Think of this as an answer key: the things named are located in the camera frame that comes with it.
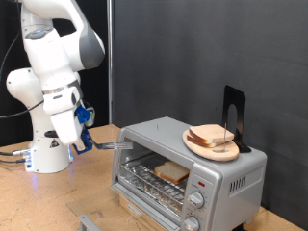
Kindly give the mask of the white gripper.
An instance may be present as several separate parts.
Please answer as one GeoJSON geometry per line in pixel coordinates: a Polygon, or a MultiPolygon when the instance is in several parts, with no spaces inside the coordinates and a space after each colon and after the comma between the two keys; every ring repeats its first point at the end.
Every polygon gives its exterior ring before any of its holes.
{"type": "Polygon", "coordinates": [[[51,115],[51,122],[63,144],[76,142],[78,151],[86,149],[83,140],[80,139],[83,125],[79,122],[73,109],[51,115]]]}

